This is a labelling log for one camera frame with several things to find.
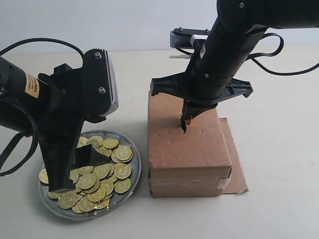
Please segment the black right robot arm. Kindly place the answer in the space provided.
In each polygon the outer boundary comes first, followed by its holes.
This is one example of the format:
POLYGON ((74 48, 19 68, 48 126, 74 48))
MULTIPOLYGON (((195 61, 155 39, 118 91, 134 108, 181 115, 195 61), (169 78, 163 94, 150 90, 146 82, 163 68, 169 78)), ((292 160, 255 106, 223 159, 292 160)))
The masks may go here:
POLYGON ((152 95, 165 93, 183 99, 181 128, 225 100, 253 92, 247 81, 235 79, 245 61, 257 61, 258 42, 268 29, 317 28, 316 0, 219 0, 210 30, 175 28, 170 46, 189 58, 184 72, 153 78, 152 95))

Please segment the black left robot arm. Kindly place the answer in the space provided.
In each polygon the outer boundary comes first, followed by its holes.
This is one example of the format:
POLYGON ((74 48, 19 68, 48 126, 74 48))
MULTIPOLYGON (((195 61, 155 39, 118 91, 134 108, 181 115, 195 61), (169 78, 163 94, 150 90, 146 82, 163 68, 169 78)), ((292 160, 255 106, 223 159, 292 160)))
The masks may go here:
POLYGON ((51 192, 75 189, 70 171, 96 165, 91 148, 79 154, 84 122, 99 123, 119 106, 112 61, 106 52, 85 53, 80 68, 62 64, 51 75, 34 77, 0 61, 0 124, 16 131, 0 156, 5 163, 23 137, 32 143, 24 161, 40 148, 51 192))

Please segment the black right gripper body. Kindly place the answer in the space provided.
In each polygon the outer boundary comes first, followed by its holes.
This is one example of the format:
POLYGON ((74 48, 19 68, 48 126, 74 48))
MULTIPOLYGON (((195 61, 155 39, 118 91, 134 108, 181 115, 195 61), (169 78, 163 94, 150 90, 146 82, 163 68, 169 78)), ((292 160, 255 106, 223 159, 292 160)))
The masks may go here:
POLYGON ((203 92, 198 96, 195 88, 187 84, 183 72, 162 78, 153 78, 150 84, 151 96, 164 93, 204 106, 211 106, 237 96, 244 96, 247 98, 253 93, 250 82, 241 81, 235 78, 230 80, 228 84, 216 86, 214 89, 217 93, 216 98, 205 99, 203 92))

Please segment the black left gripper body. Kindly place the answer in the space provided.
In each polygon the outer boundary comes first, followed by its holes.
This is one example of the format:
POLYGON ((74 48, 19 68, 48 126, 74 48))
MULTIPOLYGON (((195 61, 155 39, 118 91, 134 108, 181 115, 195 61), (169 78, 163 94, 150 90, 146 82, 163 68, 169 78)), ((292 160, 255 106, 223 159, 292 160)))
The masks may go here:
POLYGON ((55 67, 51 75, 39 74, 51 87, 48 108, 39 119, 39 131, 57 127, 61 122, 83 119, 84 122, 100 123, 106 120, 107 116, 90 118, 83 109, 81 68, 72 68, 64 63, 55 67))

